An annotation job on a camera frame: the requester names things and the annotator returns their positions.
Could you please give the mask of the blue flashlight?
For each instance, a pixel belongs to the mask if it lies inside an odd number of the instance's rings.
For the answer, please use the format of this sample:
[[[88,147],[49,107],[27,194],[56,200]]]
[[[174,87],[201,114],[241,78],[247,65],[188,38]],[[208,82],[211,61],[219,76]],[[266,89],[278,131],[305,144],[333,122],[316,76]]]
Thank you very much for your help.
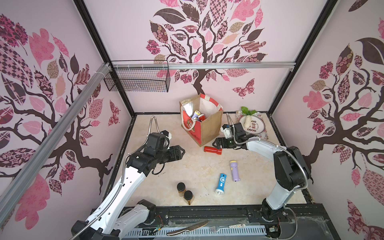
[[[226,180],[227,180],[227,175],[226,174],[220,174],[218,186],[215,189],[215,193],[217,195],[221,196],[225,193],[224,188],[225,188]]]

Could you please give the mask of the red flashlight row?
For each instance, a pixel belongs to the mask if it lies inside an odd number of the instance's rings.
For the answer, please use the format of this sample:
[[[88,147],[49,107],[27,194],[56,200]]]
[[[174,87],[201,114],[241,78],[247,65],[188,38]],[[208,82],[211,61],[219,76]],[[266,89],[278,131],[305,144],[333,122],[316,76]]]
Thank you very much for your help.
[[[204,114],[201,114],[198,116],[198,119],[200,122],[204,121],[206,119],[206,116]]]

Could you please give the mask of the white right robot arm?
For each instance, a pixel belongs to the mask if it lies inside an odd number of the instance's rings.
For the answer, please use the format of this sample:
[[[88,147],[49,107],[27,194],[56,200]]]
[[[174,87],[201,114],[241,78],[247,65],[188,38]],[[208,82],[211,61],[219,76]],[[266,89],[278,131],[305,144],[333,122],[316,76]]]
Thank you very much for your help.
[[[262,202],[261,215],[266,222],[277,218],[291,197],[308,187],[311,171],[299,148],[275,145],[267,140],[247,134],[242,124],[223,125],[224,137],[216,138],[212,145],[221,149],[244,149],[258,153],[274,162],[275,184],[272,192]]]

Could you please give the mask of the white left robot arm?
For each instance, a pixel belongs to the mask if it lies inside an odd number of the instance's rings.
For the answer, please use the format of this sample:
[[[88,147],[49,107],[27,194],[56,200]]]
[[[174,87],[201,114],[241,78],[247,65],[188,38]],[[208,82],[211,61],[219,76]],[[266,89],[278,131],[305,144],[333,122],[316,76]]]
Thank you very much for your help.
[[[168,131],[150,133],[141,147],[126,156],[120,181],[85,221],[73,225],[74,240],[121,240],[136,226],[154,221],[156,206],[146,200],[139,201],[128,212],[123,209],[157,165],[183,158],[185,150],[179,145],[171,146],[171,138]]]

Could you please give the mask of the red and brown tote bag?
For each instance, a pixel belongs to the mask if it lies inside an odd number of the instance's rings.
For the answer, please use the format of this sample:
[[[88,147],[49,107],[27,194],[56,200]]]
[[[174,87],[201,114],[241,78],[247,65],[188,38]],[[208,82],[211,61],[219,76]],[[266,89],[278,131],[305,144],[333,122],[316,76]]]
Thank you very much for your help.
[[[202,147],[220,134],[223,107],[208,95],[199,94],[179,102],[181,126],[189,136]],[[206,119],[199,121],[198,116],[204,114]]]

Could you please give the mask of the floral plate with radish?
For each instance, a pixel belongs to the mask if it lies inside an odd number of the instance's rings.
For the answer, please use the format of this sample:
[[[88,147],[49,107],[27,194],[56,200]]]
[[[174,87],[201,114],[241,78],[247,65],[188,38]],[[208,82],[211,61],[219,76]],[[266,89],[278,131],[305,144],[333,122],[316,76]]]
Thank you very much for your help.
[[[247,107],[241,107],[236,111],[237,123],[240,123],[246,133],[259,137],[262,140],[268,140],[266,124],[262,114],[256,110],[250,110]]]

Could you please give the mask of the black cap jar rear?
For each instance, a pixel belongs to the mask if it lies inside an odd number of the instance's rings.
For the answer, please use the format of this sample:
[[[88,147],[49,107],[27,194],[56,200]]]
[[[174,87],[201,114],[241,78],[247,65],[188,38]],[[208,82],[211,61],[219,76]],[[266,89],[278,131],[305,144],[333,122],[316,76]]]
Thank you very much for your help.
[[[177,184],[177,190],[178,190],[179,195],[181,197],[183,197],[185,192],[186,192],[186,185],[183,182],[178,183]]]

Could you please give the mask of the black cap jar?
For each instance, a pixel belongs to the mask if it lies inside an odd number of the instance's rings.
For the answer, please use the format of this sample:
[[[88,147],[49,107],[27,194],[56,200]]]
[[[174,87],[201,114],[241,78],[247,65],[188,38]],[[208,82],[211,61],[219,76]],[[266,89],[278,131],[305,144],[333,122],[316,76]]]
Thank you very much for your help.
[[[177,184],[177,190],[178,190],[179,195],[181,197],[183,197],[185,192],[186,192],[186,185],[183,182],[178,183]]]
[[[184,192],[184,199],[188,203],[188,205],[192,204],[192,201],[194,199],[194,195],[191,191],[185,191]]]

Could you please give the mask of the black cap jar front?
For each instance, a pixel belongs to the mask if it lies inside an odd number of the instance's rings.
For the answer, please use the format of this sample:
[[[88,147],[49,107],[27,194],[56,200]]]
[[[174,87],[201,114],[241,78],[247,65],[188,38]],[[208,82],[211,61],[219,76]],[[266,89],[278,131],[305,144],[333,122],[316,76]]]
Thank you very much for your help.
[[[188,205],[192,204],[192,201],[194,199],[194,195],[191,191],[185,191],[184,192],[184,199],[188,203]]]

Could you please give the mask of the silver fork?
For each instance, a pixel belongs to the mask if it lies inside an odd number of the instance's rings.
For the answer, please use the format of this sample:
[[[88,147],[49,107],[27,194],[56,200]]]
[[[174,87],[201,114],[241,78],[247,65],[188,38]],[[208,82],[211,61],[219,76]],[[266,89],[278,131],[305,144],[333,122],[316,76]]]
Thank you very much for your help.
[[[217,233],[224,229],[240,229],[245,227],[246,227],[245,224],[236,224],[236,225],[229,225],[229,226],[211,226],[210,231]]]

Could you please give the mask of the aluminium rail back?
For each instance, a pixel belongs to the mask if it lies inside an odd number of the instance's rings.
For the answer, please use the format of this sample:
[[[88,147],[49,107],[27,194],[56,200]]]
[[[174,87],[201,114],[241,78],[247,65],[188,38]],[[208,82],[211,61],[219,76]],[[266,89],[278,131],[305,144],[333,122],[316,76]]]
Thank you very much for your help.
[[[294,62],[256,62],[256,63],[161,63],[154,64],[153,61],[145,63],[144,61],[123,61],[112,62],[112,66],[116,69],[161,69],[161,70],[226,70],[226,69],[293,69]]]

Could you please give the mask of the aluminium rail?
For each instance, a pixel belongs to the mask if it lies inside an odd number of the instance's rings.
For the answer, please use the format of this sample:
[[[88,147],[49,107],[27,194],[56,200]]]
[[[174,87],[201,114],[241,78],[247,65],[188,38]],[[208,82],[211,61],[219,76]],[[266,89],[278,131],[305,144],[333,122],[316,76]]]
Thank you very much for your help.
[[[1,224],[5,222],[12,210],[15,208],[20,198],[24,195],[36,175],[39,173],[44,163],[58,145],[68,128],[74,122],[80,113],[82,107],[85,106],[94,90],[104,79],[105,75],[111,70],[110,63],[103,63],[91,77],[81,94],[74,100],[63,117],[59,120],[53,131],[47,136],[43,143],[37,148],[32,158],[21,169],[20,173],[7,187],[1,195]]]
[[[154,64],[153,61],[145,63],[144,61],[123,61],[112,62],[112,66],[116,69],[161,69],[161,70],[226,70],[226,69],[293,69],[294,62],[256,62],[256,63],[161,63]]]

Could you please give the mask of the wooden handled knife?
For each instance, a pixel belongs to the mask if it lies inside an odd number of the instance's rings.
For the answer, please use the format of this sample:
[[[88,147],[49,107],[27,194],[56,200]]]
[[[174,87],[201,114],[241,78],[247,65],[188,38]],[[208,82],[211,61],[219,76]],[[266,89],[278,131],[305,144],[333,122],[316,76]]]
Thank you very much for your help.
[[[189,226],[189,227],[186,227],[186,228],[183,228],[183,229],[179,229],[179,230],[175,230],[175,231],[166,233],[166,235],[167,236],[176,236],[176,235],[180,235],[182,233],[189,233],[189,232],[192,232],[194,230],[197,230],[197,229],[200,229],[202,227],[205,227],[209,222],[210,221],[203,221],[203,222],[194,224],[192,226]]]

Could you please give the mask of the aluminium rail left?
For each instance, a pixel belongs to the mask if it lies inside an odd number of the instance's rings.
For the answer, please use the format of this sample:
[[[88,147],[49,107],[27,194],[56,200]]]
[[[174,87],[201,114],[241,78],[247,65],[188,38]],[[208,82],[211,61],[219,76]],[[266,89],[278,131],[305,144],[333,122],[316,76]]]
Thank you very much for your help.
[[[74,122],[80,113],[82,107],[85,106],[94,90],[104,79],[105,75],[111,70],[110,63],[103,63],[91,77],[81,94],[74,100],[63,117],[59,120],[53,131],[47,136],[43,143],[37,148],[32,158],[21,169],[20,173],[7,187],[1,195],[1,224],[5,222],[12,210],[15,208],[20,198],[24,195],[36,175],[39,173],[44,163],[58,145],[68,128]]]

